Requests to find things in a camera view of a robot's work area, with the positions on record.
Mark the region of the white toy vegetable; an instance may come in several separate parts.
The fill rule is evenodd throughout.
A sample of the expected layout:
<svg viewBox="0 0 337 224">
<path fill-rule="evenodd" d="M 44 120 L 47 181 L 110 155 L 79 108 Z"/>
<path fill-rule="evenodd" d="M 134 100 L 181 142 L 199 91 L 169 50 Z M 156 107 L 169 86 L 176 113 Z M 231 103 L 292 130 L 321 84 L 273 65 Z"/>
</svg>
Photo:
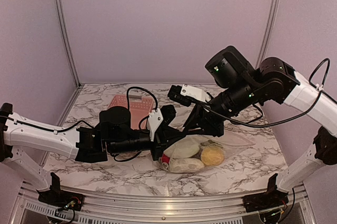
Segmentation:
<svg viewBox="0 0 337 224">
<path fill-rule="evenodd" d="M 168 170 L 173 173 L 194 173 L 202 170 L 204 167 L 204 163 L 199 159 L 172 159 L 169 162 Z"/>
<path fill-rule="evenodd" d="M 198 142 L 193 139 L 182 139 L 164 150 L 164 154 L 173 159 L 186 159 L 194 156 L 200 150 Z"/>
</svg>

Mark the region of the red toy apple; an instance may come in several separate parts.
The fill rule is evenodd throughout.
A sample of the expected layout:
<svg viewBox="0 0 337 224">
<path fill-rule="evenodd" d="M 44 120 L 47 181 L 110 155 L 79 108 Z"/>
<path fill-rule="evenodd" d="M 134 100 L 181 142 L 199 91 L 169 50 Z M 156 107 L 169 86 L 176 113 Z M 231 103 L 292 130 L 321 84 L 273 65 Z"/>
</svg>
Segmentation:
<svg viewBox="0 0 337 224">
<path fill-rule="evenodd" d="M 170 162 L 170 157 L 163 154 L 161 157 L 161 164 L 169 165 L 169 162 Z"/>
</svg>

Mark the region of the yellow toy lemon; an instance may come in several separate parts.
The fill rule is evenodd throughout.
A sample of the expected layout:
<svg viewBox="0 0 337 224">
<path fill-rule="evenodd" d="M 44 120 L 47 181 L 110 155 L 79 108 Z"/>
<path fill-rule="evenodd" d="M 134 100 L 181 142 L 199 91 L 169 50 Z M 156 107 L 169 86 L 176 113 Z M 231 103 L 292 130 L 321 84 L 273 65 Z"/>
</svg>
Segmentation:
<svg viewBox="0 0 337 224">
<path fill-rule="evenodd" d="M 218 147 L 206 147 L 201 152 L 201 161 L 205 166 L 217 166 L 220 165 L 224 159 L 224 152 L 221 148 Z"/>
</svg>

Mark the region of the clear pink zip top bag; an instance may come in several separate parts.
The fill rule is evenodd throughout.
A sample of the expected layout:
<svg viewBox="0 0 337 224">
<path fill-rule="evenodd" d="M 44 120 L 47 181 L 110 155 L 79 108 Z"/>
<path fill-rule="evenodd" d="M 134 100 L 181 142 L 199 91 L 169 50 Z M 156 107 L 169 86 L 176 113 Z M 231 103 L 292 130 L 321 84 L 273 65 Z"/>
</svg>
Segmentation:
<svg viewBox="0 0 337 224">
<path fill-rule="evenodd" d="M 236 133 L 221 137 L 188 135 L 163 151 L 158 166 L 170 173 L 197 173 L 222 165 L 254 143 Z"/>
</svg>

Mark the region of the pink perforated plastic basket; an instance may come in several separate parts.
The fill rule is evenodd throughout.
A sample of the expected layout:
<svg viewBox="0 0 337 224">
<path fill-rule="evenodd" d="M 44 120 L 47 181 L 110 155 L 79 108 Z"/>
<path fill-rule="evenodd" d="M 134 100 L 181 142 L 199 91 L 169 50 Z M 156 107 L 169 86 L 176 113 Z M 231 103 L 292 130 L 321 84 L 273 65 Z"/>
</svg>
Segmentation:
<svg viewBox="0 0 337 224">
<path fill-rule="evenodd" d="M 152 97 L 129 95 L 130 113 L 131 113 L 131 128 L 139 129 L 139 122 L 144 117 L 148 116 L 153 110 L 155 102 Z M 127 107 L 127 99 L 125 94 L 117 94 L 111 100 L 108 109 L 113 106 Z"/>
</svg>

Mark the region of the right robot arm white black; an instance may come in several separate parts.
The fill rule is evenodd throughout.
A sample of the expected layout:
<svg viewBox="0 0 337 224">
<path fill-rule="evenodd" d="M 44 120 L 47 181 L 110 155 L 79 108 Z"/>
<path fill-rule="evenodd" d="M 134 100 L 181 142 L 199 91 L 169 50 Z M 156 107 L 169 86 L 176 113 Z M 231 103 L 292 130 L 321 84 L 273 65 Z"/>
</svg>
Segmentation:
<svg viewBox="0 0 337 224">
<path fill-rule="evenodd" d="M 180 94 L 200 105 L 203 115 L 212 114 L 222 120 L 233 121 L 246 107 L 272 100 L 300 111 L 300 114 L 280 122 L 291 122 L 304 115 L 320 124 L 312 146 L 261 195 L 261 203 L 272 207 L 281 199 L 281 192 L 289 192 L 299 182 L 325 165 L 336 164 L 336 103 L 323 92 L 323 85 L 314 85 L 293 67 L 279 58 L 268 57 L 258 69 L 234 47 L 228 46 L 205 65 L 217 85 L 224 89 L 209 99 L 201 89 L 183 85 Z"/>
</svg>

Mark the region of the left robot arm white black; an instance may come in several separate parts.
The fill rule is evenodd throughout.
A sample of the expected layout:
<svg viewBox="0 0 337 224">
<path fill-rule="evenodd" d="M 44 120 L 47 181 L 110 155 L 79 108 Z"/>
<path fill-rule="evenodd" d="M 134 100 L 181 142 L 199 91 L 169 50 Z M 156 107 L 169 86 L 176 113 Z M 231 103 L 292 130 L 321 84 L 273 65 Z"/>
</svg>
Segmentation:
<svg viewBox="0 0 337 224">
<path fill-rule="evenodd" d="M 10 103 L 1 106 L 1 162 L 23 175 L 39 193 L 44 193 L 54 205 L 66 202 L 59 178 L 41 168 L 24 148 L 30 147 L 56 153 L 81 163 L 106 162 L 108 155 L 149 150 L 153 160 L 186 136 L 169 126 L 175 118 L 175 108 L 165 105 L 154 109 L 146 118 L 147 131 L 132 129 L 131 112 L 113 106 L 99 114 L 95 127 L 78 123 L 68 128 L 28 120 L 13 112 Z"/>
</svg>

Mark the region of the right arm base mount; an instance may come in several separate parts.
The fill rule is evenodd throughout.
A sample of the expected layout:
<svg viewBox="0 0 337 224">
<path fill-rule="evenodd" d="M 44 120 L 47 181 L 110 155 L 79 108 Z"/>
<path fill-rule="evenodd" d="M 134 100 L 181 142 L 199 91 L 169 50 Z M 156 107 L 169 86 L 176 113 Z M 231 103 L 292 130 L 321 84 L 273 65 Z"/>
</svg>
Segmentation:
<svg viewBox="0 0 337 224">
<path fill-rule="evenodd" d="M 254 212 L 278 207 L 289 202 L 288 193 L 281 192 L 277 189 L 277 175 L 278 174 L 276 173 L 269 178 L 266 191 L 245 195 L 243 197 L 243 205 L 246 212 Z"/>
</svg>

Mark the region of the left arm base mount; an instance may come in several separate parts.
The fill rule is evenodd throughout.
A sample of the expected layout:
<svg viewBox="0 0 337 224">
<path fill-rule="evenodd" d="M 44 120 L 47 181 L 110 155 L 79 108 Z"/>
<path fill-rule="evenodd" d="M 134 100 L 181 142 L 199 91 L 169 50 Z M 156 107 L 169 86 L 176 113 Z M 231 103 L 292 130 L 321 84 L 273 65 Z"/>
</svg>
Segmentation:
<svg viewBox="0 0 337 224">
<path fill-rule="evenodd" d="M 81 211 L 84 195 L 61 189 L 60 178 L 51 172 L 51 184 L 46 191 L 37 191 L 40 202 L 59 207 L 59 210 L 73 208 L 75 211 Z"/>
</svg>

